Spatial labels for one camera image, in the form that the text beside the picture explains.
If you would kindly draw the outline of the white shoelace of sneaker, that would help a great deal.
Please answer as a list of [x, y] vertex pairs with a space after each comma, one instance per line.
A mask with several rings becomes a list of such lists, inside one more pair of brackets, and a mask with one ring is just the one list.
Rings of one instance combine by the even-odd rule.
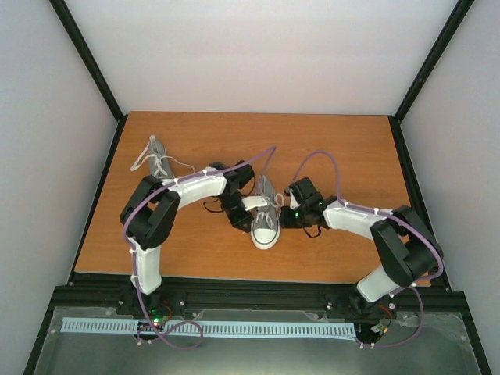
[[284, 196], [276, 193], [272, 198], [267, 197], [270, 205], [256, 210], [254, 228], [275, 230], [278, 227], [280, 208], [284, 205]]

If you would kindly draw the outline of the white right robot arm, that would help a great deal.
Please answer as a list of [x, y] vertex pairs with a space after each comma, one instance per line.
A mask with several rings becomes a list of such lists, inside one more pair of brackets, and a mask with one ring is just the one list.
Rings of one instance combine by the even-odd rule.
[[356, 284], [368, 303], [412, 287], [418, 280], [439, 277], [443, 253], [434, 235], [416, 211], [402, 205], [396, 210], [355, 205], [334, 196], [324, 198], [308, 178], [292, 183], [290, 204], [281, 210], [280, 225], [287, 229], [343, 230], [371, 240], [380, 265]]

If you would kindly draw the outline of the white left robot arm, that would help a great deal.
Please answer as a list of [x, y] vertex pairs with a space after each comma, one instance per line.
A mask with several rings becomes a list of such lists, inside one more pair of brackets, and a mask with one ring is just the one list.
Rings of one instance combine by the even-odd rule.
[[162, 244], [169, 237], [177, 212], [187, 205], [216, 198], [233, 228], [248, 233], [253, 215], [245, 208], [241, 189], [255, 179], [252, 166], [241, 160], [229, 167], [221, 162], [178, 179], [144, 177], [120, 214], [122, 236], [132, 255], [131, 283], [138, 293], [135, 305], [145, 314], [157, 313], [163, 296], [156, 289], [162, 283]]

